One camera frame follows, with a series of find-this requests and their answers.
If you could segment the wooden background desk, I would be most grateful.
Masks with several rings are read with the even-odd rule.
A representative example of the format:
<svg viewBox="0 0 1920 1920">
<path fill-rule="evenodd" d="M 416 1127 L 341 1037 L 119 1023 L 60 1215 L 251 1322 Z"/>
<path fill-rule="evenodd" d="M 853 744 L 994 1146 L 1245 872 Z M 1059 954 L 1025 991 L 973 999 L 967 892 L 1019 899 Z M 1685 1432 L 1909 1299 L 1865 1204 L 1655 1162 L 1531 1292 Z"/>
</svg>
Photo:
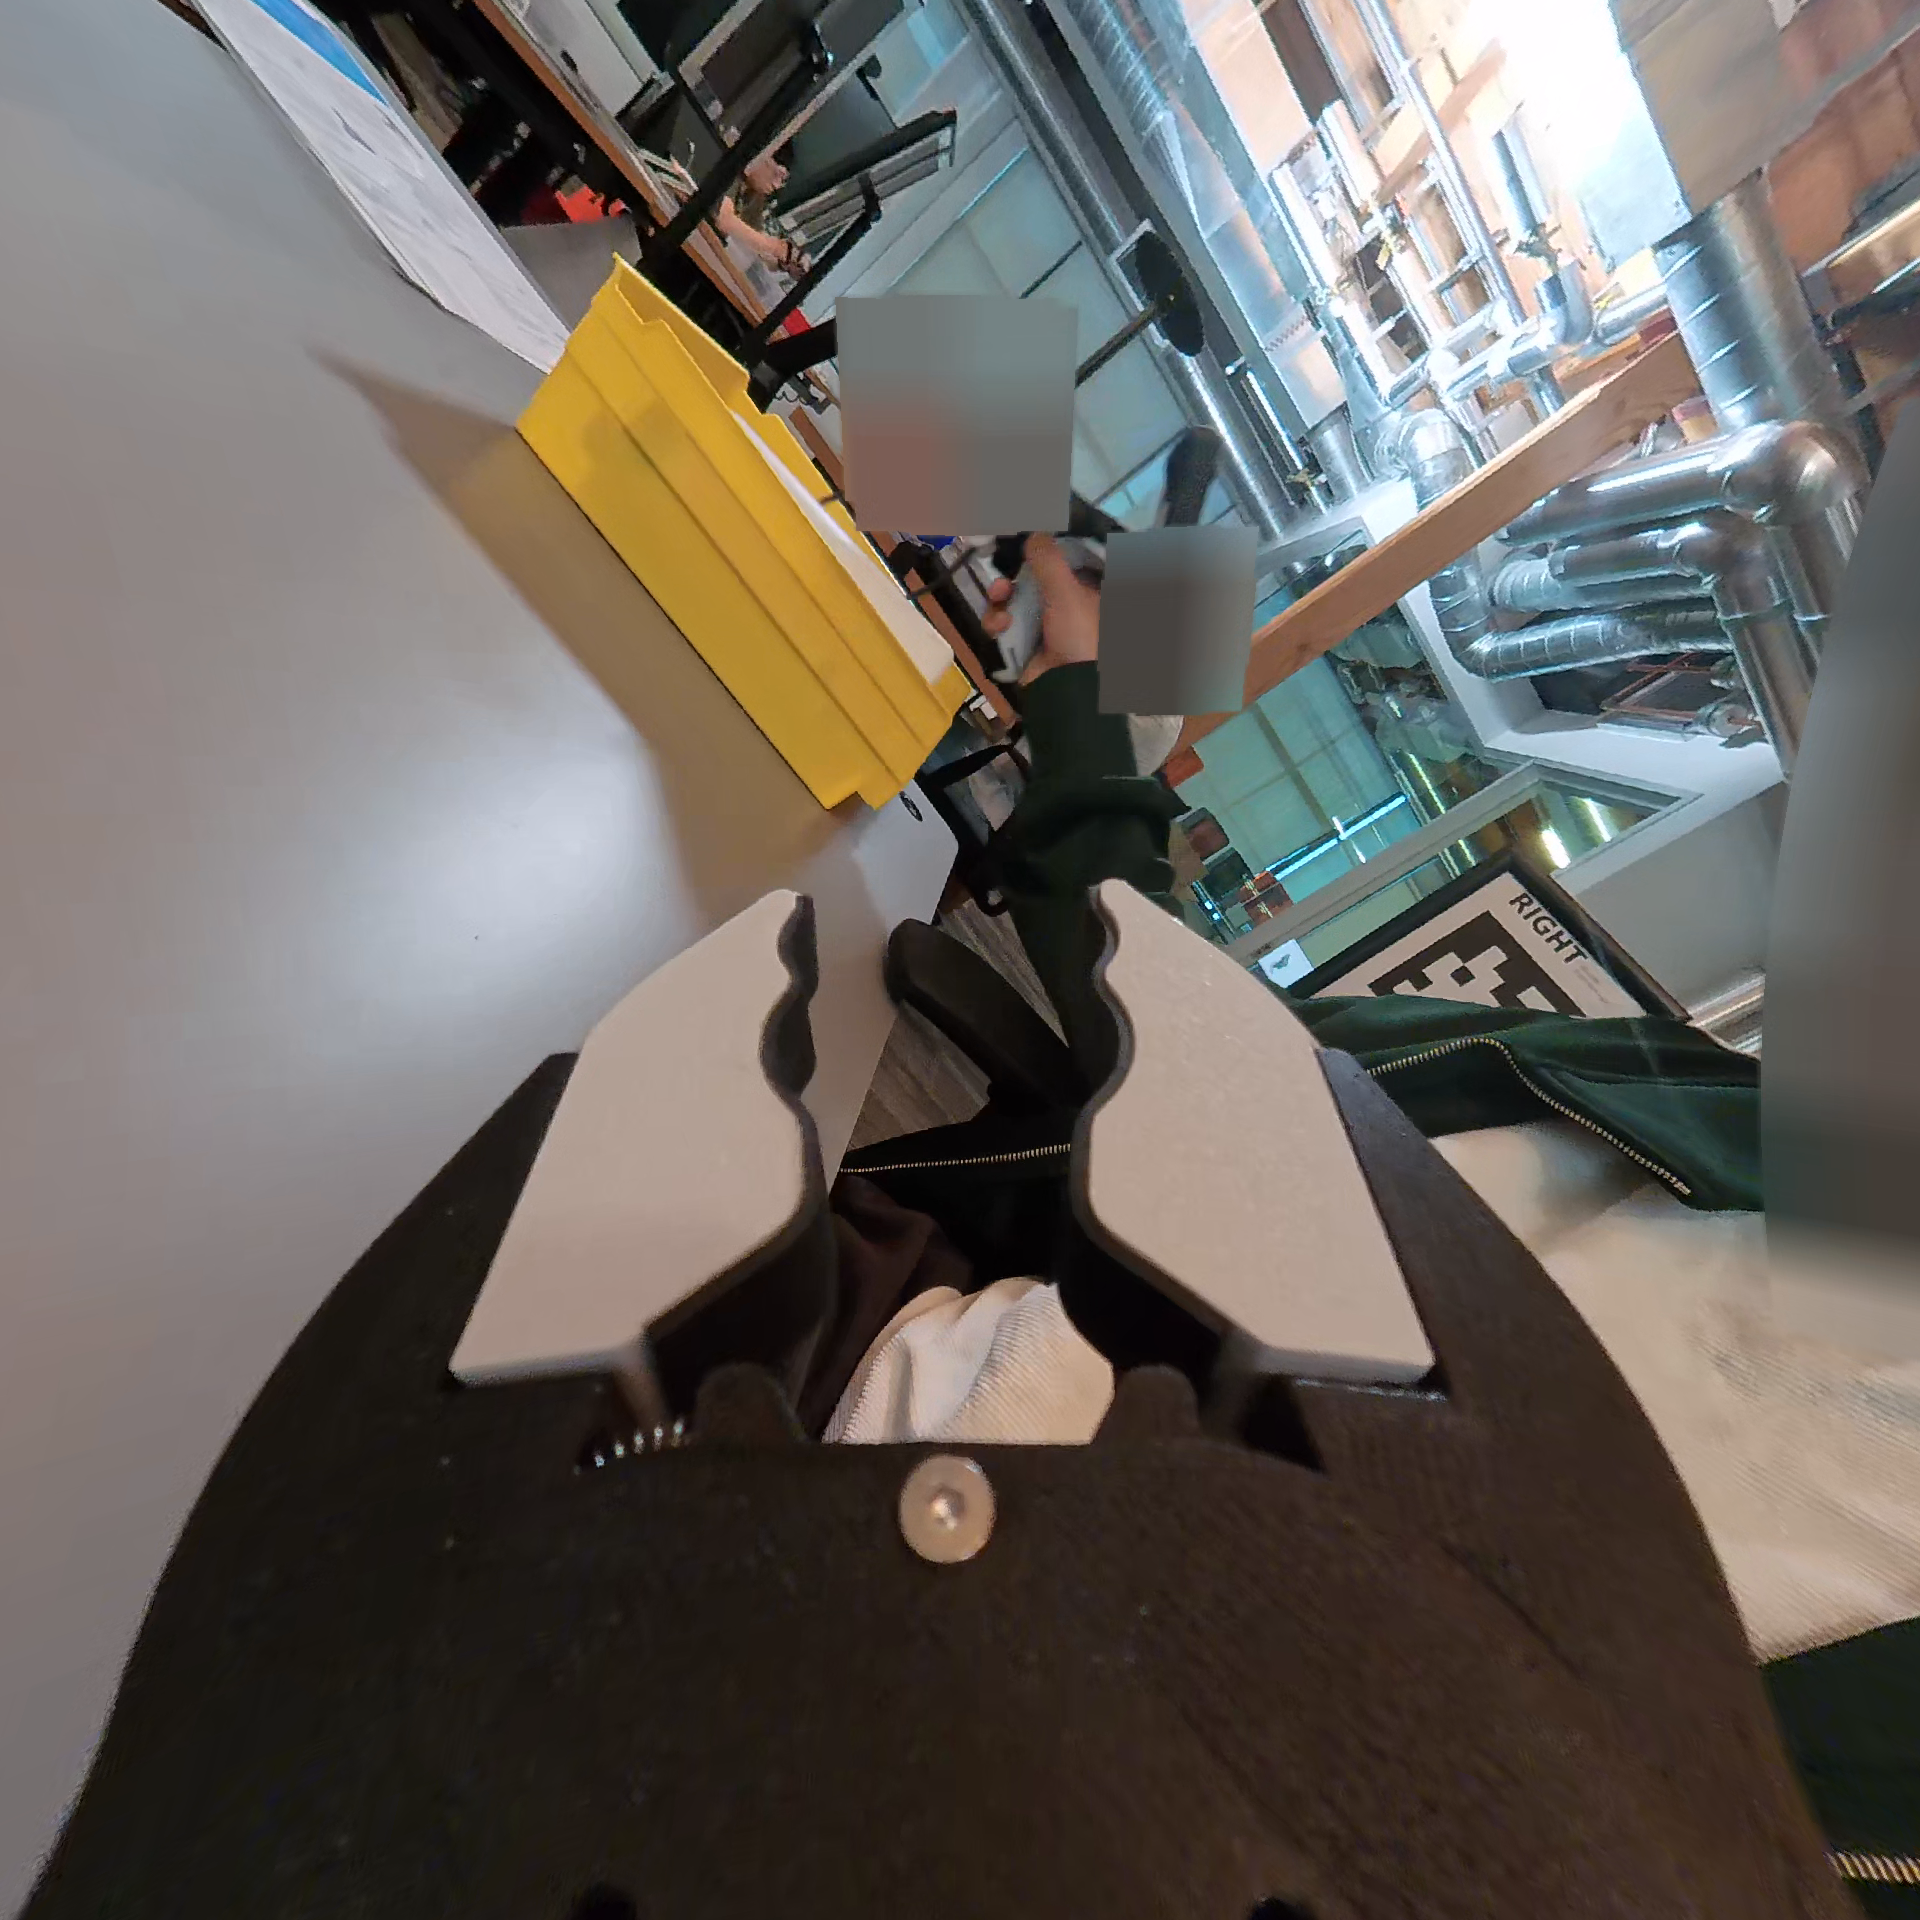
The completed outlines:
<svg viewBox="0 0 1920 1920">
<path fill-rule="evenodd" d="M 795 111 L 833 67 L 823 4 L 408 4 L 444 76 L 464 86 L 444 148 L 450 171 L 500 228 L 554 226 L 608 246 L 634 228 L 628 260 L 723 347 L 803 279 L 728 243 L 714 212 L 767 150 L 793 163 Z M 724 131 L 685 60 L 728 50 L 755 20 L 778 32 L 759 56 L 759 118 Z"/>
</svg>

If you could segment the white bottle black lid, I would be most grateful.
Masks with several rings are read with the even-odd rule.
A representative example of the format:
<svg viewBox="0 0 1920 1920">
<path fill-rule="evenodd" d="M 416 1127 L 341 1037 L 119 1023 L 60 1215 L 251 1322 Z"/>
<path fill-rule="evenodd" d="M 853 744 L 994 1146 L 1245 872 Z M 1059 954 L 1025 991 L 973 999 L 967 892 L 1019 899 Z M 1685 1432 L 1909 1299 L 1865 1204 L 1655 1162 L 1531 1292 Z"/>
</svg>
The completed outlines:
<svg viewBox="0 0 1920 1920">
<path fill-rule="evenodd" d="M 908 600 L 897 576 L 875 558 L 866 539 L 833 517 L 826 501 L 809 492 L 801 469 L 786 460 L 795 440 L 784 421 L 739 413 L 736 422 L 791 499 L 791 509 L 805 531 L 797 542 L 807 551 L 807 566 L 821 573 L 833 621 L 849 646 L 866 660 L 874 678 L 890 687 L 890 698 L 901 709 L 905 709 L 905 685 L 941 698 L 954 685 L 962 685 L 964 677 L 957 671 L 948 642 Z"/>
</svg>

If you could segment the person's right forearm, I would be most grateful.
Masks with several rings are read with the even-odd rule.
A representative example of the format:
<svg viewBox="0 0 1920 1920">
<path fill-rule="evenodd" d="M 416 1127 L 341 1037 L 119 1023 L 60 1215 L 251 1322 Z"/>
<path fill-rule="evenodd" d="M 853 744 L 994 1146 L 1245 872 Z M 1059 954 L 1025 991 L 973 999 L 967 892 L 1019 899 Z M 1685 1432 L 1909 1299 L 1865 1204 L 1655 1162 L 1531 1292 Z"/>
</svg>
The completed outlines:
<svg viewBox="0 0 1920 1920">
<path fill-rule="evenodd" d="M 1098 666 L 1056 662 L 1023 691 L 1028 782 L 996 832 L 1000 884 L 1027 960 L 1077 1062 L 1113 1062 L 1113 1027 L 1096 988 L 1107 930 L 1091 896 L 1124 879 L 1172 911 L 1178 805 L 1136 767 L 1129 719 L 1098 703 Z"/>
</svg>

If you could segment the silver ventilation duct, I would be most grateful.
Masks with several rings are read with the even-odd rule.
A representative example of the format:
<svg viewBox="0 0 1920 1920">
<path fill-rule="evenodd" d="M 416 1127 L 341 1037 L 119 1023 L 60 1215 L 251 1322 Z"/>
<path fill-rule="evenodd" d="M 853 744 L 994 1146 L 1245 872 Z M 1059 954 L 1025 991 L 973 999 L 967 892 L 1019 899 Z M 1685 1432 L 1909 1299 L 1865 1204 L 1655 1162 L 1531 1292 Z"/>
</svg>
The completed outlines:
<svg viewBox="0 0 1920 1920">
<path fill-rule="evenodd" d="M 1538 680 L 1708 645 L 1807 724 L 1865 502 L 1856 419 L 1773 219 L 1809 127 L 1799 4 L 967 4 L 1047 155 L 1143 189 L 1277 463 L 1416 508 L 1666 331 L 1699 390 L 1435 572 L 1442 677 Z"/>
</svg>

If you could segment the blue white printed sheet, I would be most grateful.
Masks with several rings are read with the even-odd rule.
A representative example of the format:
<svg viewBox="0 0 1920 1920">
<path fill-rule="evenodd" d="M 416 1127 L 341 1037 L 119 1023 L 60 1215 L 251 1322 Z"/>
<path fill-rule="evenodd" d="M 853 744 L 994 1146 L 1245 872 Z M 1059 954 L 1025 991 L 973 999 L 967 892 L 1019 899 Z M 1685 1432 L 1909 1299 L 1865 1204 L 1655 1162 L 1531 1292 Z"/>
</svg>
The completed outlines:
<svg viewBox="0 0 1920 1920">
<path fill-rule="evenodd" d="M 547 375 L 570 331 L 356 44 L 307 3 L 195 11 L 320 165 L 401 277 Z"/>
</svg>

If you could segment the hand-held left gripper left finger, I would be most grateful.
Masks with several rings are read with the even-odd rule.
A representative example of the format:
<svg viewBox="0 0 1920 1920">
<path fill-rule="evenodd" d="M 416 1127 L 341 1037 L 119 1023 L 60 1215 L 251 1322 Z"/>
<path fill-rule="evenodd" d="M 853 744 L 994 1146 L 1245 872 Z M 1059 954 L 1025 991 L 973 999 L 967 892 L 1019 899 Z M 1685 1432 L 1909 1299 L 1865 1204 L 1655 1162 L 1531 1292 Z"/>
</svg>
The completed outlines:
<svg viewBox="0 0 1920 1920">
<path fill-rule="evenodd" d="M 779 1256 L 826 1200 L 805 1102 L 809 896 L 778 890 L 591 1030 L 450 1355 L 466 1384 L 653 1371 L 659 1338 Z"/>
</svg>

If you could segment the black pole with round top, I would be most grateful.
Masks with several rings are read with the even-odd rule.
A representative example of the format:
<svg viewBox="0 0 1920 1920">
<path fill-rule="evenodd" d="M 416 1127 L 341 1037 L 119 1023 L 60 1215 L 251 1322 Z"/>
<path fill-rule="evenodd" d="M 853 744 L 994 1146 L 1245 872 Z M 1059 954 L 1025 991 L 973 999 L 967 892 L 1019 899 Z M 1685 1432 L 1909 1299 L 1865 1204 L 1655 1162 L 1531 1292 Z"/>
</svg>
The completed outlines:
<svg viewBox="0 0 1920 1920">
<path fill-rule="evenodd" d="M 1079 363 L 1072 375 L 1075 389 L 1085 386 L 1128 344 L 1147 331 L 1156 331 L 1181 358 L 1193 358 L 1208 347 L 1205 315 L 1169 243 L 1153 228 L 1143 228 L 1123 259 L 1133 262 L 1146 304 Z"/>
</svg>

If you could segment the yellow plastic bin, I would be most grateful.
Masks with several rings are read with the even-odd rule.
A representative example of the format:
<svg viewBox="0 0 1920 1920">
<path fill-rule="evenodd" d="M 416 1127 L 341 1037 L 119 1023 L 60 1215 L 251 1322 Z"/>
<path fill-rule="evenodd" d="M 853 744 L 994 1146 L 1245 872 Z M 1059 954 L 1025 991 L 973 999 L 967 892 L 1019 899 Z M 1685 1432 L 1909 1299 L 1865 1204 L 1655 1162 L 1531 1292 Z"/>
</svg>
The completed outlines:
<svg viewBox="0 0 1920 1920">
<path fill-rule="evenodd" d="M 833 621 L 793 502 L 739 413 L 768 416 L 748 371 L 618 259 L 519 435 L 812 797 L 880 808 L 919 772 L 971 683 L 957 666 L 962 685 L 905 685 L 901 709 L 874 678 Z M 857 531 L 791 436 L 786 460 Z"/>
</svg>

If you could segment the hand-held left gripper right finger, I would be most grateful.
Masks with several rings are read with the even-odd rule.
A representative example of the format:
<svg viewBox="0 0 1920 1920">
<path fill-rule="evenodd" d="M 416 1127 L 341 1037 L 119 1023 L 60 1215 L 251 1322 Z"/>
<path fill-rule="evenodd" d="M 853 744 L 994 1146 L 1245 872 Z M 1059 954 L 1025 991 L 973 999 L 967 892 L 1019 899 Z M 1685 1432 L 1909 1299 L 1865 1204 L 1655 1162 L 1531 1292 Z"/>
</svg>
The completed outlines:
<svg viewBox="0 0 1920 1920">
<path fill-rule="evenodd" d="M 1072 1147 L 1089 1237 L 1291 1376 L 1425 1379 L 1434 1346 L 1307 1027 L 1129 882 L 1091 904 L 1113 1064 Z"/>
</svg>

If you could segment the wooden pillar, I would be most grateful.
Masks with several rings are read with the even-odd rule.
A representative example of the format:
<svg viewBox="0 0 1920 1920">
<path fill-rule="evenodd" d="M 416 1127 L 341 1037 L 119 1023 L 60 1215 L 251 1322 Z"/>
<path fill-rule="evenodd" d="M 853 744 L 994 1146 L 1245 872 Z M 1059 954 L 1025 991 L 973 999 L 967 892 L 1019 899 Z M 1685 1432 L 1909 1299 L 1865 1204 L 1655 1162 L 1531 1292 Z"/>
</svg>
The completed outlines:
<svg viewBox="0 0 1920 1920">
<path fill-rule="evenodd" d="M 1249 706 L 1699 390 L 1671 328 L 1252 635 Z"/>
</svg>

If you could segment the framed marker sign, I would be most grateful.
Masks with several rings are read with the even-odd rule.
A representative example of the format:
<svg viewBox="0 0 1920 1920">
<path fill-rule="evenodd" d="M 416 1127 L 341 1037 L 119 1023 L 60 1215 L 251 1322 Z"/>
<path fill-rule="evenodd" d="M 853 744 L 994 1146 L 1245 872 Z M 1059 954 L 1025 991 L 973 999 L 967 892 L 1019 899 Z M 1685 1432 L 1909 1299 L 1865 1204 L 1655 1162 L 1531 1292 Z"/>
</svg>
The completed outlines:
<svg viewBox="0 0 1920 1920">
<path fill-rule="evenodd" d="M 1688 1020 L 1553 875 L 1514 852 L 1480 864 L 1291 980 L 1299 999 L 1428 999 L 1501 1013 Z"/>
</svg>

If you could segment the black computer monitor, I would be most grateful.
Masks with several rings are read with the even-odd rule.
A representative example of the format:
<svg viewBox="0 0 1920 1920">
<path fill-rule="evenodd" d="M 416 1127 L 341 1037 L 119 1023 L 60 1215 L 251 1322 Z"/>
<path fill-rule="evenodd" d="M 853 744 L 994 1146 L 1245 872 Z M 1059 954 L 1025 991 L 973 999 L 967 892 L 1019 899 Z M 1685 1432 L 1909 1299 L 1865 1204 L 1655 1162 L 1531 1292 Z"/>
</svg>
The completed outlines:
<svg viewBox="0 0 1920 1920">
<path fill-rule="evenodd" d="M 885 205 L 954 163 L 956 110 L 927 111 L 841 160 L 793 173 L 771 200 L 771 226 L 812 260 L 875 226 Z"/>
</svg>

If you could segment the person's right hand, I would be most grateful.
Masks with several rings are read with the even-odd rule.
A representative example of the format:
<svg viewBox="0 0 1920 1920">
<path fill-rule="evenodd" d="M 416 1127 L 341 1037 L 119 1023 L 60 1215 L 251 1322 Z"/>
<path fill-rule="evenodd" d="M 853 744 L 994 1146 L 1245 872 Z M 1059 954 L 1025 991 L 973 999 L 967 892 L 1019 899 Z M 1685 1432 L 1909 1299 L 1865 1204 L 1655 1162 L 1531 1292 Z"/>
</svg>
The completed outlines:
<svg viewBox="0 0 1920 1920">
<path fill-rule="evenodd" d="M 1032 683 L 1098 658 L 1105 548 L 1071 534 L 1028 534 L 1012 581 L 991 588 L 983 630 L 1000 646 L 1000 680 Z"/>
</svg>

